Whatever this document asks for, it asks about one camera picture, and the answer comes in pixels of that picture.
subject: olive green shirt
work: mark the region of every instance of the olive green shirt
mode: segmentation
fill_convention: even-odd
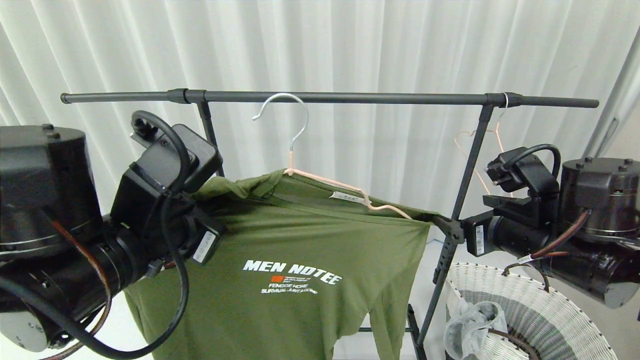
[[[154,358],[332,359],[335,342],[369,313],[380,358],[398,359],[434,213],[398,206],[420,219],[408,220],[358,196],[283,170],[210,179],[195,198],[228,232],[206,265],[188,261],[187,311]],[[178,273],[142,279],[125,295],[154,341],[176,312]]]

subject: white woven basket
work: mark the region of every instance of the white woven basket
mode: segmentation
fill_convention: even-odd
[[[517,274],[502,275],[492,266],[455,263],[445,283],[447,309],[454,311],[464,297],[473,304],[500,304],[507,324],[521,334],[544,360],[610,360],[616,354],[596,325],[571,300],[534,279]],[[528,359],[507,339],[487,335],[479,360]]]

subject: white sticker label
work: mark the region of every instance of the white sticker label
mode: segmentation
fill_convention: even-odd
[[[484,227],[476,226],[476,252],[480,256],[484,254]]]
[[[195,261],[202,263],[204,261],[204,258],[209,253],[209,249],[211,249],[211,246],[215,241],[216,241],[216,235],[210,231],[207,231],[202,237],[202,241],[198,245],[196,252],[193,253],[192,258]]]
[[[533,259],[531,258],[531,254],[529,254],[527,256],[523,256],[522,258],[517,260],[518,264],[526,264],[526,263],[528,263],[530,261],[533,261]]]
[[[361,198],[359,196],[349,195],[348,193],[333,192],[333,194],[329,196],[329,198],[347,200],[351,202],[357,202],[359,204],[364,204],[364,198]]]

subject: silver metal hook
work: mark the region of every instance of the silver metal hook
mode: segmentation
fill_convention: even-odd
[[[298,131],[298,134],[296,136],[294,136],[293,139],[291,140],[291,146],[289,147],[289,152],[293,152],[293,144],[296,142],[298,137],[300,135],[302,135],[302,133],[305,132],[305,130],[307,129],[307,126],[309,125],[309,109],[307,108],[307,105],[305,104],[305,102],[302,101],[299,97],[297,97],[297,96],[295,96],[293,94],[290,94],[288,92],[278,92],[277,94],[274,94],[274,95],[270,96],[269,99],[267,99],[264,103],[262,103],[262,107],[260,108],[260,111],[258,112],[258,115],[252,117],[251,119],[253,121],[258,120],[258,118],[262,116],[262,112],[264,111],[264,108],[266,108],[266,106],[271,101],[274,101],[275,99],[279,99],[281,97],[288,97],[290,99],[294,99],[295,101],[299,102],[305,108],[305,113],[307,114],[307,119],[305,121],[305,125],[302,127],[302,129],[300,129],[300,131]]]

